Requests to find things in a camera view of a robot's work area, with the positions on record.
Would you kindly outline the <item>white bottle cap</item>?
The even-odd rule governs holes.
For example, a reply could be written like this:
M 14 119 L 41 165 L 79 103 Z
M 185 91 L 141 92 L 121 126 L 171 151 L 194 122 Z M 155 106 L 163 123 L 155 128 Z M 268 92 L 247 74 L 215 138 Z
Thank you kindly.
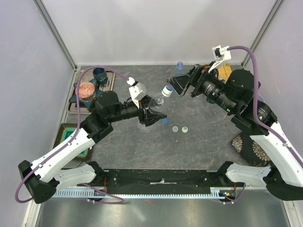
M 173 127 L 172 127 L 172 131 L 173 131 L 173 132 L 178 132 L 178 126 L 173 126 Z

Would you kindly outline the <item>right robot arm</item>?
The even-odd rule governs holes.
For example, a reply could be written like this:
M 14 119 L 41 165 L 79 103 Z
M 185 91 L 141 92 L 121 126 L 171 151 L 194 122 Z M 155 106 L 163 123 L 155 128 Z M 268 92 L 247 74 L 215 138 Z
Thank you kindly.
M 244 183 L 265 187 L 283 201 L 303 199 L 303 159 L 286 142 L 286 136 L 271 108 L 255 98 L 258 86 L 253 74 L 233 70 L 226 82 L 219 80 L 209 65 L 195 65 L 189 72 L 166 80 L 183 96 L 188 88 L 191 97 L 205 95 L 212 103 L 232 116 L 231 122 L 268 156 L 267 166 L 241 166 L 226 161 L 218 170 L 222 186 Z

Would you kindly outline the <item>green-white Cestbon cap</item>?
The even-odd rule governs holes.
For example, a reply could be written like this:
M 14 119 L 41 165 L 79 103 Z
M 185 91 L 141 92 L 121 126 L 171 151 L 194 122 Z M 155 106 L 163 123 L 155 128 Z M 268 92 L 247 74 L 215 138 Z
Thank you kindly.
M 186 127 L 186 126 L 182 127 L 182 132 L 183 132 L 183 133 L 188 132 L 188 127 Z

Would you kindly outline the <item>blue bottle cap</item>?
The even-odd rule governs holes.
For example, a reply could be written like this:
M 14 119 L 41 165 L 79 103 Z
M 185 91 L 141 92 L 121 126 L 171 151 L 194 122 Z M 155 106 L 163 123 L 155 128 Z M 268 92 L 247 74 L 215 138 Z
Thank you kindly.
M 169 122 L 169 121 L 168 121 L 167 118 L 165 118 L 165 119 L 162 120 L 162 123 L 163 123 L 164 125 L 168 124 L 168 122 Z

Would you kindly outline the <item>blue-label water bottle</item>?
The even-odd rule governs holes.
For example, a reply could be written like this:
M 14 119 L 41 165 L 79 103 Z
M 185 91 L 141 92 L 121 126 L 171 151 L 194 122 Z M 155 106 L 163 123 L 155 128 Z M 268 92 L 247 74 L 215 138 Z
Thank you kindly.
M 184 66 L 183 62 L 179 61 L 174 69 L 173 76 L 174 77 L 181 76 L 184 73 L 186 73 L 185 66 Z

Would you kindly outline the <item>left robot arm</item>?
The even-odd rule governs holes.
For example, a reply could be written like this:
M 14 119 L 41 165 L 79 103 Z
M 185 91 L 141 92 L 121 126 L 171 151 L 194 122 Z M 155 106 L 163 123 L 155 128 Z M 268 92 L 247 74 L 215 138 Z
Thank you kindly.
M 78 184 L 99 186 L 107 173 L 95 161 L 64 170 L 63 167 L 82 151 L 93 147 L 113 131 L 112 123 L 137 117 L 146 127 L 164 119 L 163 103 L 157 103 L 145 95 L 138 105 L 133 101 L 121 103 L 114 91 L 102 93 L 91 109 L 91 114 L 81 123 L 72 135 L 43 157 L 33 161 L 22 161 L 18 169 L 31 199 L 41 204 L 55 193 Z

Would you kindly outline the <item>clear bottle blue-white cap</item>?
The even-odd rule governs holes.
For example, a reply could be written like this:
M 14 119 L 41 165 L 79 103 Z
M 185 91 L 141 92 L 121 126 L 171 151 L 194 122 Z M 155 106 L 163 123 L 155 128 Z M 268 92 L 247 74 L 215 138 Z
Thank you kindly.
M 155 95 L 147 104 L 148 110 L 150 110 L 152 114 L 159 113 L 161 115 L 165 115 L 166 117 L 156 120 L 155 123 L 151 126 L 145 126 L 144 123 L 138 123 L 138 129 L 141 132 L 151 132 L 152 130 L 157 128 L 158 125 L 167 125 L 169 123 L 168 115 L 170 113 L 170 96 L 172 95 L 172 93 L 173 88 L 171 86 L 165 86 L 163 90 L 157 95 Z

